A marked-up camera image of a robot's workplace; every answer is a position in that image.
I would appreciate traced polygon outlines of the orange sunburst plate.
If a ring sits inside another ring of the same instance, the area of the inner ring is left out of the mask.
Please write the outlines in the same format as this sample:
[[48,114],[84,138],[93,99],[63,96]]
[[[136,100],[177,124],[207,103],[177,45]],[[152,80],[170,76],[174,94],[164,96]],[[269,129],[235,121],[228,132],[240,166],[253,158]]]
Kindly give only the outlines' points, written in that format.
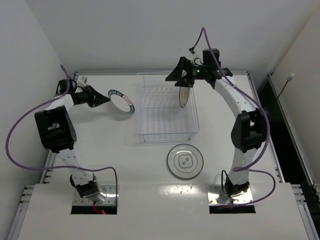
[[190,95],[190,88],[189,87],[182,87],[181,86],[179,88],[179,104],[180,104],[181,108],[184,108],[187,105],[189,95]]

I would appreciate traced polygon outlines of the green rimmed white plate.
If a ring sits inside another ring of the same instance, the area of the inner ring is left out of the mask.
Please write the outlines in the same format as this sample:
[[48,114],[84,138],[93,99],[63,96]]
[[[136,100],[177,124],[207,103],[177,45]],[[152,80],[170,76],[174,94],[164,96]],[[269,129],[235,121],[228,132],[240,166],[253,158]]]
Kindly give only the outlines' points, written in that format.
[[114,106],[126,114],[134,114],[136,109],[133,102],[122,92],[110,89],[108,91],[108,97]]

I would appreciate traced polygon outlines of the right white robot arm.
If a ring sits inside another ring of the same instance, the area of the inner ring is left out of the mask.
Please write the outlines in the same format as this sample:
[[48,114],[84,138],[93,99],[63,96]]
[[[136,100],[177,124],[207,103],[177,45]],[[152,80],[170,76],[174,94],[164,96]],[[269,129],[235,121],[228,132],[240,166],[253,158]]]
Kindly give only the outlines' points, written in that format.
[[192,88],[196,80],[204,80],[223,98],[235,117],[231,130],[234,157],[226,176],[224,193],[231,197],[246,192],[249,187],[249,169],[254,157],[267,138],[266,120],[261,110],[235,87],[232,73],[214,60],[196,65],[182,56],[177,66],[165,78],[176,87]]

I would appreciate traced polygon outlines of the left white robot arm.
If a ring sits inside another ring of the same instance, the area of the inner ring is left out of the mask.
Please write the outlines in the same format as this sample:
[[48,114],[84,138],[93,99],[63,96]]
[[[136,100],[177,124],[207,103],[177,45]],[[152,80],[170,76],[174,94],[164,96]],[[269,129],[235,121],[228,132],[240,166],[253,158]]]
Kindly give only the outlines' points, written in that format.
[[54,101],[34,114],[43,147],[64,162],[64,167],[70,171],[69,181],[78,195],[96,204],[102,204],[107,194],[103,192],[94,171],[82,164],[80,152],[76,149],[77,134],[69,111],[76,105],[87,104],[95,108],[110,101],[109,97],[87,85],[85,77],[80,85],[74,80],[63,79],[58,82]]

